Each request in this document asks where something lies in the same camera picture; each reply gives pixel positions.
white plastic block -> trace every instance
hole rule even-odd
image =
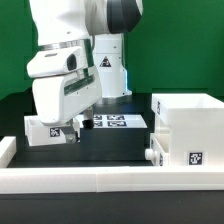
[[[223,168],[132,168],[132,191],[223,190]]]
[[[97,192],[131,191],[129,168],[113,167],[99,170],[96,176]]]
[[[16,153],[16,138],[5,137],[0,141],[0,168],[6,168]]]
[[[0,193],[96,192],[96,175],[87,168],[0,170]]]

sticker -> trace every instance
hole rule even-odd
[[[94,126],[95,127],[103,127],[103,122],[102,121],[94,121]]]
[[[94,115],[93,118],[95,121],[102,121],[103,120],[103,116],[102,115]]]
[[[109,127],[127,127],[127,123],[125,121],[108,121]]]
[[[109,121],[124,121],[125,118],[123,115],[111,115],[111,116],[107,116],[107,120],[109,120]]]
[[[159,156],[159,165],[163,166],[163,156],[162,156],[162,154],[160,154],[160,156]]]
[[[102,63],[100,64],[100,67],[106,67],[106,68],[111,67],[111,64],[107,57],[103,59]]]
[[[157,104],[157,114],[160,115],[160,102],[158,102],[158,104]]]
[[[202,152],[190,152],[188,164],[190,166],[203,165],[203,153]]]
[[[50,137],[60,137],[60,128],[50,128]]]

white box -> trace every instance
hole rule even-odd
[[[154,165],[224,165],[223,102],[207,94],[153,94],[152,110]]]
[[[54,144],[65,144],[66,137],[61,130],[62,127],[48,127],[44,126],[38,116],[26,116],[24,117],[25,122],[25,135],[28,138],[30,146],[41,146],[41,145],[54,145]],[[77,119],[73,119],[73,128],[77,131],[80,136],[80,125]]]

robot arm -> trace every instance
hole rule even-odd
[[[62,125],[102,96],[90,36],[131,31],[142,0],[30,0],[41,51],[27,66],[41,122]]]

green backdrop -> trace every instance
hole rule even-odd
[[[129,88],[137,93],[224,96],[224,1],[143,0],[144,16],[126,37]],[[37,51],[28,0],[0,1],[0,98],[29,88]]]

